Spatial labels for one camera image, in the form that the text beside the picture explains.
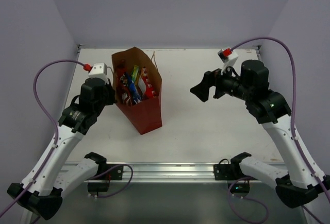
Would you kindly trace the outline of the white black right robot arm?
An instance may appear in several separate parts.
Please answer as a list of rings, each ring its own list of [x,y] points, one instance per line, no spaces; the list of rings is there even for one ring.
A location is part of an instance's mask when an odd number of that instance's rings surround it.
[[[202,81],[190,92],[206,102],[209,89],[215,87],[214,98],[227,94],[245,102],[248,112],[268,133],[286,169],[266,164],[247,152],[230,160],[227,172],[236,179],[250,176],[275,189],[279,199],[289,208],[303,206],[329,189],[329,176],[311,158],[299,134],[291,128],[291,109],[285,98],[269,89],[269,70],[257,60],[246,60],[238,75],[232,67],[204,73]]]

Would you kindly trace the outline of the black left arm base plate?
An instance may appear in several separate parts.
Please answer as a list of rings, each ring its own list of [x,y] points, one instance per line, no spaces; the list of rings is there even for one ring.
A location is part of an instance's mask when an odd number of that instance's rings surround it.
[[[98,167],[96,175],[89,180],[122,180],[123,167],[122,164],[102,164]]]

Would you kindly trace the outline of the red brown paper bag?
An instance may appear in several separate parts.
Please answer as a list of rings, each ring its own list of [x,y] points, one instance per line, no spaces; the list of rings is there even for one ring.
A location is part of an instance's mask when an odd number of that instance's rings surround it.
[[[118,108],[122,113],[128,118],[131,124],[136,128],[140,134],[146,134],[155,129],[162,127],[162,117],[161,117],[161,87],[162,78],[159,73],[158,67],[152,60],[155,59],[155,55],[149,57],[143,50],[133,47],[125,51],[120,51],[111,55],[112,66],[114,69],[114,84],[115,97]],[[143,67],[146,67],[148,72],[148,77],[158,95],[156,98],[142,100],[138,104],[133,106],[127,106],[121,103],[120,97],[117,93],[117,76],[116,68],[119,63],[124,60],[127,67],[127,73],[131,76],[134,65],[139,66],[139,77],[140,71]],[[139,92],[141,98],[141,90],[138,87],[138,80],[135,84],[137,91]]]

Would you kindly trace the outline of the red patterned snack bag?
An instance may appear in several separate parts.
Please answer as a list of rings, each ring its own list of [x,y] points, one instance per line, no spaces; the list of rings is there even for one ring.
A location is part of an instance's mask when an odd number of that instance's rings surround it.
[[[148,100],[158,97],[147,72],[146,67],[143,67],[140,71],[140,77],[138,81],[138,87],[141,90],[142,100]]]

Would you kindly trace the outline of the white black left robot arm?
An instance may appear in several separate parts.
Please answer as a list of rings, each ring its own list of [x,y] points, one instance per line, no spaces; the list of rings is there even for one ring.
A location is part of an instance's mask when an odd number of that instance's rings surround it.
[[[64,197],[77,186],[91,177],[105,177],[106,159],[93,152],[65,174],[59,173],[104,107],[115,102],[115,91],[108,78],[86,79],[80,94],[63,110],[54,137],[37,164],[20,183],[10,184],[8,195],[23,208],[49,220],[60,209]]]

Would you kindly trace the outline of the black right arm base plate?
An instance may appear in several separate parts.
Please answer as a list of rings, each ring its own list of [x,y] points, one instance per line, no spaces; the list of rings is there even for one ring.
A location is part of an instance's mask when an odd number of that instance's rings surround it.
[[[216,181],[237,180],[244,176],[240,168],[231,164],[228,159],[222,159],[213,165],[213,174]]]

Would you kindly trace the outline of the blue Kettle potato chips bag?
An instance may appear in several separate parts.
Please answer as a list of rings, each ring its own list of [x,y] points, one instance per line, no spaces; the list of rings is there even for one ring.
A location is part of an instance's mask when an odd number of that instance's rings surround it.
[[[126,73],[126,77],[127,77],[127,81],[128,81],[128,89],[133,98],[133,103],[138,104],[142,101],[141,96],[140,96],[139,92],[137,91],[137,88],[128,73]]]

